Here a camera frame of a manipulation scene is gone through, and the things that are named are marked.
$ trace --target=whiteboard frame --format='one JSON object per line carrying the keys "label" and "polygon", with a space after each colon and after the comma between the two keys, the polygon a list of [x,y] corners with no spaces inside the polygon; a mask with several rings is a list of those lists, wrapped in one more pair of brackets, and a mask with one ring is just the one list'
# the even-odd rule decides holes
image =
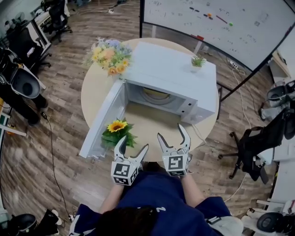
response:
{"label": "whiteboard frame", "polygon": [[[286,2],[286,0],[281,0],[283,2],[285,2],[287,4],[287,6],[292,10],[292,12],[295,14],[295,11],[293,10],[293,8]],[[224,52],[223,50],[221,50],[220,48],[204,41],[204,40],[201,40],[201,39],[198,39],[196,36],[192,36],[192,35],[188,35],[188,34],[185,34],[181,31],[178,31],[178,30],[175,30],[175,29],[171,29],[171,28],[168,28],[168,27],[165,27],[165,26],[162,26],[162,25],[158,25],[158,24],[152,24],[152,23],[149,23],[149,22],[145,22],[144,21],[144,6],[145,6],[145,0],[141,0],[140,1],[140,27],[139,27],[139,37],[142,38],[142,24],[149,24],[149,25],[154,25],[154,26],[157,26],[157,27],[161,27],[161,28],[164,28],[164,29],[168,29],[168,30],[172,30],[174,32],[177,32],[177,33],[180,33],[182,35],[186,35],[186,36],[189,36],[191,38],[194,38],[196,39],[197,41],[201,41],[203,43],[205,43],[206,45],[208,45],[209,47],[215,49],[216,51],[219,51],[221,52],[222,54],[226,55],[227,57],[231,58],[232,60],[236,61],[239,65],[247,68],[248,70],[250,70],[251,72],[258,72],[266,63],[267,61],[269,61],[272,57],[272,54],[274,53],[274,51],[276,51],[276,49],[282,44],[282,42],[285,40],[285,38],[289,35],[289,33],[291,32],[291,30],[295,27],[295,22],[293,23],[293,25],[288,29],[288,31],[286,32],[286,34],[284,35],[284,37],[282,38],[282,40],[279,42],[279,44],[271,51],[271,53],[254,69],[254,70],[251,70],[249,67],[247,67],[245,64],[243,64],[241,61],[237,60],[236,58],[234,58],[233,56],[229,55],[228,53]]]}

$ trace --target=floor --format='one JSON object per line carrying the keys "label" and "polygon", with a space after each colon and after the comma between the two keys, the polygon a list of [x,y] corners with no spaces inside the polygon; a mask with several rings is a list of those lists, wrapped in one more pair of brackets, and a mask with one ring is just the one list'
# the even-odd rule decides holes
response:
{"label": "floor", "polygon": [[[39,79],[47,86],[43,95],[49,101],[45,110],[53,129],[53,153],[55,173],[63,191],[69,213],[75,213],[79,204],[87,204],[98,210],[106,197],[112,181],[110,168],[112,157],[104,161],[84,159],[79,150],[89,130],[81,109],[81,87],[87,72],[82,65],[83,57],[90,50],[97,36],[125,41],[139,36],[139,0],[129,0],[127,4],[115,8],[113,14],[103,13],[114,2],[94,0],[87,6],[73,12],[69,25],[73,34],[62,35],[63,41],[52,45],[48,58],[51,68],[44,68]],[[144,37],[151,35],[151,27],[144,26]],[[196,40],[184,35],[159,29],[157,37],[179,43],[191,51]],[[226,58],[213,51],[213,55],[204,54],[208,61],[217,66],[217,79],[229,87],[236,86],[231,69],[225,63]],[[264,126],[256,115],[272,85],[267,68],[258,72],[241,93],[245,113],[251,126]],[[57,209],[63,219],[67,219],[59,189],[53,178],[50,127],[46,120],[36,127],[27,127],[24,119],[12,112],[10,124],[26,130],[26,137],[5,135],[1,160],[1,185],[5,208],[12,214],[32,213],[40,221],[45,210]],[[248,123],[243,116],[240,94],[235,92],[221,106],[220,118],[203,145],[193,151],[190,164],[193,177],[206,196],[221,196],[228,199],[240,186],[245,173],[239,171],[234,179],[228,175],[233,171],[235,158],[218,160],[220,153],[236,152],[236,146],[229,133],[235,131],[242,136]],[[266,168],[270,181],[264,185],[259,179],[254,182],[249,176],[241,189],[226,205],[233,215],[240,215],[249,207],[255,206],[257,199],[265,200],[271,191],[276,164]],[[61,229],[66,235],[69,223]]]}

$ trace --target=dark hair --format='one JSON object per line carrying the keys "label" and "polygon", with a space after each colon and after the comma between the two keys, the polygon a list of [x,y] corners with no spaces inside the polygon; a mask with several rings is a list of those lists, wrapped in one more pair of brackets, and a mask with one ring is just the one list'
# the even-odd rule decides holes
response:
{"label": "dark hair", "polygon": [[155,208],[126,207],[105,212],[96,225],[97,236],[150,236],[157,221]]}

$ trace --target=black office chair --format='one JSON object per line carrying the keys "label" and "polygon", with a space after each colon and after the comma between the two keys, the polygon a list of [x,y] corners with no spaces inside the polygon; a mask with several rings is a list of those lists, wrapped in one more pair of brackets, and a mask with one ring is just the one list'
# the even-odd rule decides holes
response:
{"label": "black office chair", "polygon": [[36,41],[39,45],[32,40],[28,28],[23,28],[21,31],[13,33],[9,38],[9,49],[12,50],[33,73],[34,70],[41,65],[51,66],[49,62],[44,62],[50,53],[42,55],[43,47],[41,39],[37,38]]}
{"label": "black office chair", "polygon": [[268,176],[264,169],[265,163],[260,164],[260,162],[258,162],[259,165],[256,165],[254,157],[256,157],[256,160],[259,160],[257,156],[259,153],[281,145],[284,135],[287,139],[291,139],[295,135],[294,121],[294,110],[286,108],[266,127],[253,127],[246,130],[240,140],[237,138],[235,132],[231,132],[230,136],[234,137],[236,141],[238,153],[221,154],[218,156],[219,159],[231,156],[238,157],[230,179],[236,175],[237,170],[240,169],[243,163],[243,172],[249,173],[254,181],[260,176],[262,182],[266,184],[268,182]]}
{"label": "black office chair", "polygon": [[65,14],[65,0],[53,1],[54,5],[49,9],[49,15],[51,17],[51,23],[48,26],[44,26],[44,32],[51,34],[55,31],[55,35],[51,38],[50,42],[58,39],[61,42],[61,34],[64,32],[73,33],[70,26],[67,26],[68,17]]}

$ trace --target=round table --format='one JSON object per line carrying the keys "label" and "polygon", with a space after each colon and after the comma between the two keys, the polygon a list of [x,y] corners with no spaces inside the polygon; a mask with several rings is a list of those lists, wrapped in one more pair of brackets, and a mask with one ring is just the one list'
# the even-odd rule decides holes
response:
{"label": "round table", "polygon": [[[163,39],[132,39],[123,42],[123,44],[129,44],[134,50],[140,41],[171,48],[194,56],[190,50],[183,46]],[[92,64],[85,76],[81,91],[82,111],[89,127],[91,127],[112,86],[113,80],[107,77],[106,71],[102,70],[96,63]],[[130,102],[126,108],[125,117],[128,123],[134,124],[130,132],[137,136],[135,139],[137,144],[135,148],[127,147],[125,156],[135,156],[148,143],[149,149],[144,161],[162,161],[162,150],[158,143],[157,133],[159,132],[163,135],[168,145],[175,146],[178,149],[180,148],[179,144],[182,141],[182,137],[177,128],[177,123],[181,123],[189,133],[191,137],[190,151],[194,150],[203,142],[202,139],[207,138],[216,121],[219,104],[217,89],[212,91],[212,93],[216,96],[216,112],[197,123],[195,125],[197,130],[190,124],[182,123],[180,116],[176,114]]]}

